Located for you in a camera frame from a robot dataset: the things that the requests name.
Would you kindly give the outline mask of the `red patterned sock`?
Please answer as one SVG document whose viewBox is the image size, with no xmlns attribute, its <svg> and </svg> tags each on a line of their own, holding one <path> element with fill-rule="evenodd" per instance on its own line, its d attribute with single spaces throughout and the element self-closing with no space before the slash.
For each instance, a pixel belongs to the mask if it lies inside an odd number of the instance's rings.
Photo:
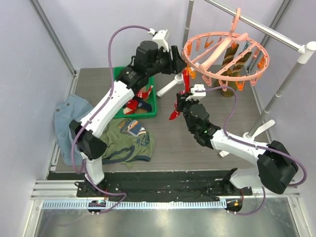
<svg viewBox="0 0 316 237">
<path fill-rule="evenodd" d="M 186 98 L 190 95 L 190 74 L 187 69 L 182 72 L 185 90 L 176 94 L 175 110 L 171 113 L 169 120 L 176 119 L 182 112 Z"/>
<path fill-rule="evenodd" d="M 148 88 L 144 86 L 134 97 L 129 100 L 126 104 L 127 108 L 130 110 L 138 110 L 142 109 L 146 112 L 152 111 L 152 106 L 147 102 L 151 92 L 153 90 L 153 86 L 150 85 Z"/>
</svg>

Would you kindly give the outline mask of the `navy santa sock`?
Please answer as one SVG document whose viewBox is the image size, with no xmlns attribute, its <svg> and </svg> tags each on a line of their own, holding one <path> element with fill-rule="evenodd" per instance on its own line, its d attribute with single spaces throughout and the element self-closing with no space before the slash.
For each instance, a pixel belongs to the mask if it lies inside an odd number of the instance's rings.
<svg viewBox="0 0 316 237">
<path fill-rule="evenodd" d="M 123 114 L 124 115 L 130 115 L 135 113 L 136 109 L 130 109 L 129 107 L 123 108 Z"/>
<path fill-rule="evenodd" d="M 142 109 L 145 110 L 146 112 L 151 112 L 152 111 L 152 106 L 151 104 L 143 101 L 143 100 L 139 100 L 138 101 L 138 105 L 137 105 L 138 109 Z"/>
</svg>

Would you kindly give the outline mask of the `green striped sock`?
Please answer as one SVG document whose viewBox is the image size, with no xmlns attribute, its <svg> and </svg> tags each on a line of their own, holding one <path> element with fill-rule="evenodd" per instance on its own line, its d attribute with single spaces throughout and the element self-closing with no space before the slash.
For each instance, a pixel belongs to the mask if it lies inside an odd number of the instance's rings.
<svg viewBox="0 0 316 237">
<path fill-rule="evenodd" d="M 240 72 L 244 64 L 247 62 L 249 57 L 251 56 L 252 52 L 247 52 L 243 58 L 240 58 L 233 66 L 233 69 L 231 69 L 231 75 L 230 77 L 240 77 Z M 234 95 L 233 91 L 230 89 L 227 89 L 226 91 L 221 91 L 221 94 L 225 97 L 232 97 Z"/>
<path fill-rule="evenodd" d="M 238 48 L 239 48 L 239 44 L 238 44 L 238 43 L 235 43 L 235 42 L 232 43 L 232 46 L 230 46 L 229 48 L 227 48 L 227 50 L 226 50 L 226 52 L 225 52 L 225 56 L 224 56 L 223 62 L 222 62 L 222 68 L 226 67 L 229 63 L 232 62 L 232 60 L 234 59 L 234 56 L 235 56 L 235 54 L 236 54 Z M 225 71 L 222 75 L 223 75 L 223 76 L 230 76 L 230 75 L 231 75 L 231 69 L 228 69 L 228 70 Z M 217 79 L 214 81 L 213 86 L 214 86 L 214 87 L 215 87 L 215 86 L 220 86 L 220 84 L 219 84 L 219 82 L 218 82 Z M 228 86 L 230 86 L 230 87 L 233 88 L 234 90 L 237 89 L 237 86 L 236 86 L 235 82 L 233 82 L 233 81 L 230 81 L 230 82 L 228 83 Z"/>
</svg>

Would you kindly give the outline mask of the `tan sock brown cuff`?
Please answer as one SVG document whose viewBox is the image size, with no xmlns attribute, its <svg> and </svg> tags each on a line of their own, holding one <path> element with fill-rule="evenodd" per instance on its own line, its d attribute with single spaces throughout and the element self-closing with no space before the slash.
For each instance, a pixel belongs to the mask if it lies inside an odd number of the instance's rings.
<svg viewBox="0 0 316 237">
<path fill-rule="evenodd" d="M 135 96 L 134 99 L 137 101 L 137 103 L 138 103 L 139 100 L 143 100 L 143 101 L 149 103 L 149 102 L 148 102 L 149 97 L 141 98 L 141 97 Z M 135 112 L 135 113 L 136 113 L 136 114 L 147 114 L 147 113 L 149 113 L 149 112 L 146 112 L 145 110 L 142 110 L 142 109 L 138 109 L 137 106 L 136 106 L 136 112 Z"/>
</svg>

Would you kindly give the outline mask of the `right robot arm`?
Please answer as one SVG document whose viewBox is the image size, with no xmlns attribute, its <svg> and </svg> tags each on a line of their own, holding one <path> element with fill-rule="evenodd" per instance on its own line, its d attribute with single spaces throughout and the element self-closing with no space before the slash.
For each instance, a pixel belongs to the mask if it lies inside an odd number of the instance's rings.
<svg viewBox="0 0 316 237">
<path fill-rule="evenodd" d="M 283 194 L 299 170 L 282 143 L 248 141 L 212 124 L 203 104 L 194 100 L 191 93 L 177 93 L 176 110 L 183 114 L 188 131 L 201 146 L 226 151 L 255 166 L 255 169 L 232 170 L 223 182 L 223 189 L 229 195 L 249 186 L 263 186 L 275 194 Z"/>
</svg>

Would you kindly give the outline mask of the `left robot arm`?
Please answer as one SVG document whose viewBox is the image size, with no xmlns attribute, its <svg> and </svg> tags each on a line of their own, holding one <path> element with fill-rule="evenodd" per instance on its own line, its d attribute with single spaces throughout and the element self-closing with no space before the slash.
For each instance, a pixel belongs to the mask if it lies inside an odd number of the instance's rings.
<svg viewBox="0 0 316 237">
<path fill-rule="evenodd" d="M 117 112 L 149 83 L 150 77 L 162 73 L 179 74 L 186 67 L 178 47 L 169 50 L 152 40 L 140 43 L 131 63 L 120 70 L 111 89 L 102 100 L 80 121 L 69 124 L 74 145 L 83 158 L 85 176 L 89 180 L 88 191 L 100 197 L 105 191 L 102 155 L 107 144 L 100 137 Z"/>
</svg>

